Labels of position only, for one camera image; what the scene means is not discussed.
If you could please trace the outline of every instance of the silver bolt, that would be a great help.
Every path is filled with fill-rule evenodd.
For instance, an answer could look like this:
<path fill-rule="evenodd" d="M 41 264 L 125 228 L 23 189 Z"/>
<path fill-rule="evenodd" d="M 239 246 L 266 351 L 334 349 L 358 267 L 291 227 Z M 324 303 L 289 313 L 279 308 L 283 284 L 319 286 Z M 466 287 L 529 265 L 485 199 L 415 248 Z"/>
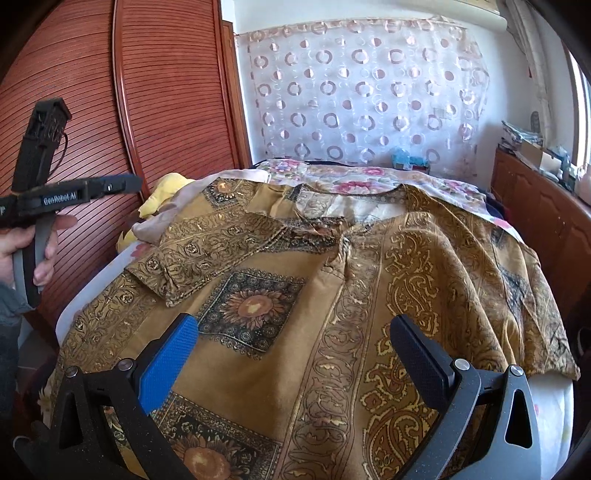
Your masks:
<path fill-rule="evenodd" d="M 132 358 L 124 358 L 117 363 L 117 368 L 122 372 L 127 372 L 132 366 L 134 366 L 134 360 Z"/>
<path fill-rule="evenodd" d="M 463 358 L 456 358 L 453 364 L 458 370 L 470 370 L 470 362 L 468 360 L 464 360 Z"/>
<path fill-rule="evenodd" d="M 519 365 L 511 365 L 509 369 L 511 370 L 511 373 L 516 377 L 520 377 L 521 375 L 523 375 L 523 369 Z"/>
<path fill-rule="evenodd" d="M 66 368 L 66 377 L 72 378 L 78 374 L 78 367 L 72 365 L 71 367 Z"/>

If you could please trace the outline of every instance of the blue gripper pad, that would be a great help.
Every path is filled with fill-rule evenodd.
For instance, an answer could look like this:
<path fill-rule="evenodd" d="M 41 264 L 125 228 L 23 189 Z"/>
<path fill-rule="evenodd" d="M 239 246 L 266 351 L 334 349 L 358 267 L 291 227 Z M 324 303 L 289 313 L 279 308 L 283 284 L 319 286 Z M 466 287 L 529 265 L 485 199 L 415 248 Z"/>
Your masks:
<path fill-rule="evenodd" d="M 146 414 L 158 410 L 164 404 L 197 343 L 197 320 L 189 314 L 182 315 L 184 318 L 164 341 L 139 379 L 138 399 Z"/>

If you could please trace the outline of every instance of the person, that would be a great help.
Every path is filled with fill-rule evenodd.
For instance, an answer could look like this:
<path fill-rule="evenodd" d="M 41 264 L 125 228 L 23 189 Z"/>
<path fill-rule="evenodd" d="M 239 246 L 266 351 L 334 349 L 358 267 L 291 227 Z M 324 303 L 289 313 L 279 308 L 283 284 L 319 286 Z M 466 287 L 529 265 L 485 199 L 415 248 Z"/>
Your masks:
<path fill-rule="evenodd" d="M 58 215 L 45 248 L 45 260 L 35 268 L 33 283 L 47 285 L 54 274 L 58 250 L 57 232 L 76 224 L 72 215 Z M 35 238 L 35 226 L 0 231 L 0 429 L 10 432 L 12 403 L 18 368 L 18 336 L 23 314 L 32 308 L 14 290 L 12 254 Z"/>

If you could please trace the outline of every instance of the human hand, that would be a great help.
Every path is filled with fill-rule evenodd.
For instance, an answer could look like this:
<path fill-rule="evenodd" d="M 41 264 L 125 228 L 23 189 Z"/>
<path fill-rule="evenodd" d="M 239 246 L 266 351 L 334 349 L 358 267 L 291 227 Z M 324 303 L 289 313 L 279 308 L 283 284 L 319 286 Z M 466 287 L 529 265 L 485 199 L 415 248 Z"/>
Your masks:
<path fill-rule="evenodd" d="M 37 265 L 33 274 L 33 283 L 41 287 L 47 285 L 53 276 L 53 267 L 57 255 L 57 231 L 73 227 L 77 223 L 72 215 L 58 215 L 53 223 L 51 235 L 45 248 L 45 260 Z M 35 226 L 29 228 L 11 228 L 0 232 L 0 281 L 6 285 L 14 284 L 12 254 L 19 248 L 25 248 L 35 238 Z"/>

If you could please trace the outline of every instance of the denim sleeve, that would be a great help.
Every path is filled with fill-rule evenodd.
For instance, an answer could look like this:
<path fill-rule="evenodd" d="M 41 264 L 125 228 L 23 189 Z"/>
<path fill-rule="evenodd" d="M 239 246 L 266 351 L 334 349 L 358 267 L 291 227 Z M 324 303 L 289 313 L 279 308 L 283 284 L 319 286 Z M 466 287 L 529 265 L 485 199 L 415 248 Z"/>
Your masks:
<path fill-rule="evenodd" d="M 22 314 L 31 310 L 17 292 L 0 282 L 0 420 L 3 421 L 12 417 Z"/>

